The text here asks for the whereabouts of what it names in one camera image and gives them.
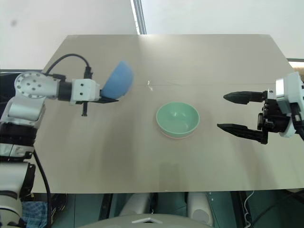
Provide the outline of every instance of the beige tabletop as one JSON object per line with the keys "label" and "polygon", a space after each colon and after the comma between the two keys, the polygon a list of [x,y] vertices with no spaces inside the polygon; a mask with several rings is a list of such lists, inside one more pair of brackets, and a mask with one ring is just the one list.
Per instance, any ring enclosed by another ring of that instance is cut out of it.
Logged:
{"label": "beige tabletop", "polygon": [[[217,123],[257,128],[262,103],[224,100],[234,91],[274,89],[292,72],[267,35],[68,36],[47,67],[67,53],[83,55],[103,85],[120,60],[134,71],[131,91],[117,103],[82,106],[47,100],[35,143],[52,192],[116,193],[264,190],[304,187],[304,143],[270,133],[261,145]],[[70,57],[53,70],[82,78]],[[192,104],[201,116],[193,135],[174,140],[155,121],[170,101]],[[34,192],[44,192],[36,172]]]}

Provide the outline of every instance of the blue checkered cloth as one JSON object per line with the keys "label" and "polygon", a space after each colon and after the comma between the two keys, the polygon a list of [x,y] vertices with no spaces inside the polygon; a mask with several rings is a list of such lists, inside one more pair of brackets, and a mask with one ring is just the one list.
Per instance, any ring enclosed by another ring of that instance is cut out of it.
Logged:
{"label": "blue checkered cloth", "polygon": [[47,224],[48,204],[46,202],[22,202],[22,218],[27,228],[44,228]]}

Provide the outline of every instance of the bowl rim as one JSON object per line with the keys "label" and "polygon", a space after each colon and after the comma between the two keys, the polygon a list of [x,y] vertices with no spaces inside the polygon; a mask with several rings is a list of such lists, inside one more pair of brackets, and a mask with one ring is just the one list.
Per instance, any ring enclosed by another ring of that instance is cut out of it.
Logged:
{"label": "bowl rim", "polygon": [[[196,124],[191,130],[189,130],[189,131],[187,131],[187,132],[178,133],[178,132],[172,132],[172,131],[166,130],[165,128],[163,128],[163,127],[160,125],[160,123],[158,122],[158,118],[157,118],[158,113],[159,113],[159,111],[160,111],[164,106],[166,106],[166,105],[168,105],[168,104],[171,104],[171,103],[182,103],[182,104],[185,104],[185,105],[188,105],[188,106],[192,107],[192,108],[196,111],[196,113],[197,113],[199,119],[198,119],[197,124]],[[163,131],[166,131],[166,132],[168,132],[168,133],[177,134],[177,135],[179,135],[179,134],[187,134],[187,133],[193,132],[193,131],[198,127],[198,125],[199,125],[199,123],[200,123],[200,114],[199,114],[198,110],[197,110],[195,107],[193,107],[192,105],[190,105],[190,104],[188,104],[188,103],[180,102],[180,101],[173,101],[173,102],[168,102],[168,103],[163,104],[163,105],[157,110],[157,112],[156,112],[156,122],[157,122],[157,124],[159,125],[159,127],[160,127]]]}

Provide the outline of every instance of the white wall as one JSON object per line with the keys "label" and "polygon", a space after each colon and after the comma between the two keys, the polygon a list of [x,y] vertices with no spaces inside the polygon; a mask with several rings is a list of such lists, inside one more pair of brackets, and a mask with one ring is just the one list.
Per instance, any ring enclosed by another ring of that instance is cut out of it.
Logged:
{"label": "white wall", "polygon": [[42,69],[72,34],[136,34],[130,0],[0,0],[1,69]]}
{"label": "white wall", "polygon": [[148,34],[270,34],[304,58],[304,0],[142,0]]}

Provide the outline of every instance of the green bowl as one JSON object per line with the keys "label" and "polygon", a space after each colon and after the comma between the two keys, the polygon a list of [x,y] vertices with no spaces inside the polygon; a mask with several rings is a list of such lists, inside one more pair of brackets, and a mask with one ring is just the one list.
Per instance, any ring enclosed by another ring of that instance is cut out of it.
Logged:
{"label": "green bowl", "polygon": [[171,138],[185,138],[200,123],[198,111],[183,102],[164,104],[156,113],[156,121],[162,132]]}

